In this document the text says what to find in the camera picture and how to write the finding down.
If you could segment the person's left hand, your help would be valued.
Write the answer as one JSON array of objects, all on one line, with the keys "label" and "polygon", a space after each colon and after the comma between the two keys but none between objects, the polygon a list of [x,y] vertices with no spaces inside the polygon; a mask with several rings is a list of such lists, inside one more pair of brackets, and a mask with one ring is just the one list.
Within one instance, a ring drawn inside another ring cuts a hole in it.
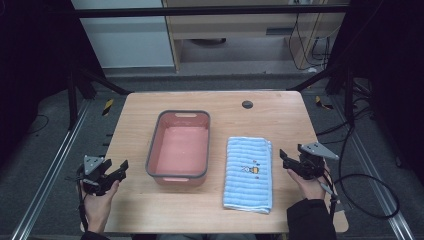
[{"label": "person's left hand", "polygon": [[111,188],[102,196],[90,195],[82,191],[88,231],[97,234],[104,233],[111,211],[112,200],[118,191],[119,185],[120,181],[116,180]]}]

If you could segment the pink basin with grey rim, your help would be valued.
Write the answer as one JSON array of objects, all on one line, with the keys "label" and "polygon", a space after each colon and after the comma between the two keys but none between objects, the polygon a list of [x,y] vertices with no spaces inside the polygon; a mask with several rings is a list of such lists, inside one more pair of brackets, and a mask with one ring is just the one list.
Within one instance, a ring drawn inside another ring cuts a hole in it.
[{"label": "pink basin with grey rim", "polygon": [[208,170],[209,139],[206,111],[161,112],[145,164],[147,174],[160,185],[202,185]]}]

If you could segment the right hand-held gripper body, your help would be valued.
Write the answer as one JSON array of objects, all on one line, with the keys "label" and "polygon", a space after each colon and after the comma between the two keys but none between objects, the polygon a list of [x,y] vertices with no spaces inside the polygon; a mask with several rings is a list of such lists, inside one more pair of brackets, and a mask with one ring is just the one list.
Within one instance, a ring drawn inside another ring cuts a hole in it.
[{"label": "right hand-held gripper body", "polygon": [[324,175],[325,160],[338,160],[339,156],[319,142],[299,144],[300,172],[305,180],[319,178]]}]

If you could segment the blue striped towel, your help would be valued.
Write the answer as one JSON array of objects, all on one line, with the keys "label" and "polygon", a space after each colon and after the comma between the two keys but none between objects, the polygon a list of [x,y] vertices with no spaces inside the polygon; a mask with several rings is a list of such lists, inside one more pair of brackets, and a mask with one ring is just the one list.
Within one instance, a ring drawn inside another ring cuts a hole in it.
[{"label": "blue striped towel", "polygon": [[272,196],[272,143],[258,137],[229,137],[223,206],[269,214]]}]

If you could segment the white cabinet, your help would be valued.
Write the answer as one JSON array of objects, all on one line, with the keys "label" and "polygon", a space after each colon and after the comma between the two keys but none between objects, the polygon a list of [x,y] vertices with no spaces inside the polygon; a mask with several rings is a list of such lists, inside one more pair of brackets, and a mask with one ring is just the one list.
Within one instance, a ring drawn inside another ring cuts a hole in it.
[{"label": "white cabinet", "polygon": [[[161,8],[161,0],[71,0],[76,10]],[[164,17],[80,19],[104,69],[173,67]]]}]

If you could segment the person's right hand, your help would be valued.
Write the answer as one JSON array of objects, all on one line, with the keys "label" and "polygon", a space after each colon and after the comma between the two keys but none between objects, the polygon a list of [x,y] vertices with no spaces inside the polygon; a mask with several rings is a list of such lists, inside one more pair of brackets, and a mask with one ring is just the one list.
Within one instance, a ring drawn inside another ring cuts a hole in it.
[{"label": "person's right hand", "polygon": [[326,185],[327,182],[324,177],[305,180],[297,173],[295,173],[292,169],[288,169],[287,173],[298,185],[301,196],[303,198],[306,198],[308,200],[325,199],[326,190],[322,187],[322,185]]}]

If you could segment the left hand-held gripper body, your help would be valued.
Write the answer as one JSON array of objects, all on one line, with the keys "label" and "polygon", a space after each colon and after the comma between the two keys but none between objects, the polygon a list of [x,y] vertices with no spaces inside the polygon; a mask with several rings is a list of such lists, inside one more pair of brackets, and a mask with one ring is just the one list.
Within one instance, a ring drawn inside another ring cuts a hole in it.
[{"label": "left hand-held gripper body", "polygon": [[85,155],[83,163],[77,170],[77,179],[83,183],[83,189],[88,194],[97,196],[104,195],[114,183],[107,182],[107,174],[99,172],[99,165],[106,159],[104,157],[95,157]]}]

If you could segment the black horizontal metal bar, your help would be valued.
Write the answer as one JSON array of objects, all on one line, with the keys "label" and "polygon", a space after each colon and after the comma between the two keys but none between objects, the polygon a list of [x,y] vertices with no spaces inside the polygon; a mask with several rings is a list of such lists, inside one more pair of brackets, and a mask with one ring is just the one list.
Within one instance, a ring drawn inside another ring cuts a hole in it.
[{"label": "black horizontal metal bar", "polygon": [[206,16],[244,14],[342,13],[349,5],[204,6],[171,8],[85,9],[71,12],[79,18]]}]

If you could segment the aluminium floor rail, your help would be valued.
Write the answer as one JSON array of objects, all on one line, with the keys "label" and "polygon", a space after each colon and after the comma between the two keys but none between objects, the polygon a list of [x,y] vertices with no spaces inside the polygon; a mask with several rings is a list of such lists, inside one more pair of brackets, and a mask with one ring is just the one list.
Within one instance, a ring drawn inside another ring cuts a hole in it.
[{"label": "aluminium floor rail", "polygon": [[77,120],[74,126],[67,131],[59,149],[56,152],[43,180],[41,181],[29,207],[25,214],[19,221],[13,231],[10,240],[27,240],[34,224],[36,223],[40,212],[51,192],[51,189],[60,173],[63,164],[65,163],[67,156],[72,148],[75,139],[83,125],[87,111],[91,105],[91,100],[83,100],[81,107],[77,112]]},{"label": "aluminium floor rail", "polygon": [[[362,103],[361,99],[353,101],[353,113],[354,113],[354,125],[350,126],[344,116],[344,100],[341,97],[331,96],[332,103],[334,104],[335,111],[340,115],[343,121],[343,127],[347,133],[342,141],[340,160],[338,163],[338,182],[345,198],[349,203],[359,209],[365,215],[374,219],[382,219],[387,221],[396,238],[398,240],[416,240],[412,230],[410,229],[407,221],[405,220],[401,209],[400,209],[400,198],[395,193],[394,189],[385,182],[376,166],[372,162],[372,159],[366,151],[365,145],[361,140],[360,136],[355,132],[355,123],[357,120],[362,119],[365,116],[371,116],[372,111],[370,106],[366,103]],[[358,161],[361,166],[361,173],[349,173],[344,174],[342,172],[342,166],[346,161],[346,149],[350,148],[355,154],[354,160]],[[364,178],[370,185],[372,193],[378,200],[379,206],[383,212],[382,215],[374,214],[368,210],[364,210],[361,205],[358,205],[351,199],[351,196],[346,192],[344,185],[345,180],[353,180],[354,178]]]}]

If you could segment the light wooden desk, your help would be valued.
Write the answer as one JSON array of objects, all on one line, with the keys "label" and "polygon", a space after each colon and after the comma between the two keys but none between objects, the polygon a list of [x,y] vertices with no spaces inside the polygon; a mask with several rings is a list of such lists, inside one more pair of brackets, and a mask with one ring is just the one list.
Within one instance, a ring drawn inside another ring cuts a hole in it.
[{"label": "light wooden desk", "polygon": [[[336,5],[350,0],[161,0],[165,7]],[[229,37],[285,36],[295,66],[312,64],[315,40],[336,36],[344,20],[342,13],[300,13],[263,15],[169,16],[173,40]]]}]

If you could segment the black metal stand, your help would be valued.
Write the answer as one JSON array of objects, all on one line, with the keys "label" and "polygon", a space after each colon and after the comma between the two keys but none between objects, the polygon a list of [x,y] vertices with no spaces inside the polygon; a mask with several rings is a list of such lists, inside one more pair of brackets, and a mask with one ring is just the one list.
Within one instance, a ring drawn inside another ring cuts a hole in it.
[{"label": "black metal stand", "polygon": [[119,95],[130,94],[129,90],[115,85],[105,77],[84,68],[71,67],[68,71],[66,80],[69,106],[69,130],[76,126],[78,120],[77,91],[80,91],[84,99],[93,99],[97,94],[94,86],[91,84],[92,81],[99,83]]},{"label": "black metal stand", "polygon": [[329,82],[326,85],[325,91],[332,95],[344,88],[344,116],[350,126],[354,125],[353,113],[353,69],[349,65],[335,64],[327,67],[325,70],[315,74],[306,81],[288,88],[288,91],[301,92],[308,86],[316,82],[328,78]]}]

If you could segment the yellow black tape marker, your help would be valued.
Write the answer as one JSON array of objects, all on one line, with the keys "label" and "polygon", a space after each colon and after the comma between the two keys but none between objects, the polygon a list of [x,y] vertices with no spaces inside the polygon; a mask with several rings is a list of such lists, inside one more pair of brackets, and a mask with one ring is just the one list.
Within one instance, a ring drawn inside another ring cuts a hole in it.
[{"label": "yellow black tape marker", "polygon": [[323,109],[327,109],[327,110],[334,109],[333,105],[324,104],[319,96],[315,96],[315,104],[316,104],[316,106],[321,107]]},{"label": "yellow black tape marker", "polygon": [[111,109],[113,103],[114,103],[114,99],[108,99],[106,101],[105,106],[104,106],[103,111],[102,111],[102,116],[107,116],[108,115],[108,113],[110,112],[110,109]]}]

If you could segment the black curtain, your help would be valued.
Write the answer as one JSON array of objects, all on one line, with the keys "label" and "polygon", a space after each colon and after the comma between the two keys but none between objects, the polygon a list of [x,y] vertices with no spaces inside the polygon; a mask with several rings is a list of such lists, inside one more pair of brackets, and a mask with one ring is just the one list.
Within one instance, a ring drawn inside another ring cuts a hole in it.
[{"label": "black curtain", "polygon": [[350,0],[333,46],[372,84],[372,103],[401,162],[424,185],[424,0]]},{"label": "black curtain", "polygon": [[71,0],[0,0],[0,169],[27,134],[44,98],[67,88],[69,64],[103,76]]}]

